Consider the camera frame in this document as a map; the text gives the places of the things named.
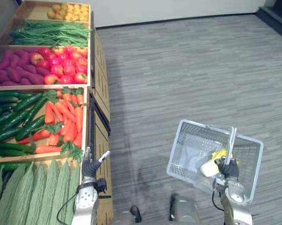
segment gray carpet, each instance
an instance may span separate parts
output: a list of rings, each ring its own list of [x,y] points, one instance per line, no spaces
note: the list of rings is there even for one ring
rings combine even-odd
[[[181,119],[232,125],[264,142],[255,224],[282,224],[282,37],[254,15],[99,30],[111,106],[114,211],[138,205],[166,220],[169,197],[194,199],[223,224],[211,196],[166,174]]]

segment red tomato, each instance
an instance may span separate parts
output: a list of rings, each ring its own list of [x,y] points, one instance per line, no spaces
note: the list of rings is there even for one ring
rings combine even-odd
[[[61,53],[61,54],[57,55],[57,58],[60,59],[63,62],[64,60],[69,59],[69,56],[66,53]]]
[[[36,64],[36,67],[42,67],[47,70],[50,69],[49,62],[46,60],[39,60]]]
[[[51,72],[60,78],[63,76],[63,67],[61,65],[53,65]]]
[[[58,84],[59,78],[55,74],[48,74],[44,77],[45,84]]]
[[[47,61],[49,61],[49,60],[51,60],[51,59],[54,59],[54,58],[56,58],[56,55],[54,54],[54,53],[47,53],[45,56],[44,56],[44,59],[45,60],[47,60]]]
[[[52,52],[55,53],[56,55],[60,55],[62,53],[64,53],[64,49],[63,47],[54,47],[52,48]]]
[[[64,60],[62,63],[62,66],[74,66],[75,67],[75,62],[73,60]]]
[[[53,65],[60,65],[61,61],[58,58],[53,58],[49,60],[49,65],[52,67]]]
[[[40,48],[39,53],[40,53],[43,57],[45,57],[48,53],[51,53],[51,50],[50,50],[49,47],[42,47],[42,48]]]
[[[74,76],[74,81],[75,81],[75,83],[87,83],[88,78],[87,78],[87,75],[85,75],[83,73],[77,73]]]
[[[39,60],[42,60],[43,59],[43,56],[40,55],[39,53],[32,53],[30,55],[30,62],[33,64],[33,65],[36,65],[38,63]]]
[[[87,66],[88,60],[85,59],[84,57],[80,57],[80,58],[78,58],[78,59],[75,61],[75,64],[76,64],[77,66],[79,66],[79,65]]]
[[[78,58],[82,57],[81,54],[77,52],[72,52],[69,54],[69,58],[73,61],[77,60]]]
[[[76,48],[76,52],[81,54],[82,57],[87,58],[88,57],[88,50],[87,48],[81,48],[81,47],[77,47]]]
[[[75,67],[74,66],[65,66],[64,74],[66,76],[74,76],[75,75]]]
[[[66,53],[66,54],[70,54],[70,53],[72,53],[72,52],[74,52],[75,51],[75,48],[74,47],[72,47],[71,45],[66,45],[65,47],[64,47],[64,52]]]
[[[74,79],[71,76],[62,76],[60,78],[60,84],[72,84],[74,83]]]
[[[76,72],[77,73],[83,73],[83,74],[87,74],[88,72],[88,69],[86,66],[84,65],[78,65],[76,68],[75,68]]]

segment wire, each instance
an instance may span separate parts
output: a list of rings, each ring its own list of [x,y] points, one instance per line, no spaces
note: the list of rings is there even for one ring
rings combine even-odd
[[[221,210],[221,211],[224,212],[223,209],[221,209],[221,208],[219,208],[218,206],[216,206],[216,204],[215,204],[215,202],[214,202],[214,196],[215,196],[215,190],[214,190],[213,193],[212,193],[212,202],[213,202],[213,205],[214,205],[218,210]]]
[[[70,202],[71,199],[73,199],[75,196],[76,196],[76,193],[75,193],[71,198],[69,198],[69,199],[67,200],[67,202],[65,202],[65,203],[62,205],[62,207],[59,209],[56,218],[57,218],[57,221],[58,221],[60,224],[68,225],[68,224],[64,223],[63,221],[61,221],[61,220],[59,219],[59,214],[60,214],[60,212],[62,211],[62,209],[68,204],[68,202]]]

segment basket handle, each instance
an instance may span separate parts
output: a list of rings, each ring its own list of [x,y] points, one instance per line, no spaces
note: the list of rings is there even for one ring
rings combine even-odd
[[[229,141],[228,141],[229,149],[228,149],[228,152],[226,154],[225,161],[224,161],[225,165],[230,164],[230,156],[232,155],[232,152],[233,152],[237,128],[232,127],[232,126],[216,126],[216,125],[207,125],[207,127],[208,128],[214,127],[214,128],[229,128],[230,129],[230,137],[229,137]]]

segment shopping basket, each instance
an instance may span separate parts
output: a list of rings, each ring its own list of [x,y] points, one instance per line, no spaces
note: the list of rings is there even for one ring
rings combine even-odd
[[[257,184],[263,143],[256,139],[236,135],[236,130],[181,120],[173,143],[167,173],[177,179],[192,183],[208,193],[213,192],[213,181],[221,174],[205,177],[200,167],[212,157],[212,153],[227,149],[226,163],[230,156],[239,167],[239,182],[245,187],[247,202],[251,202]]]

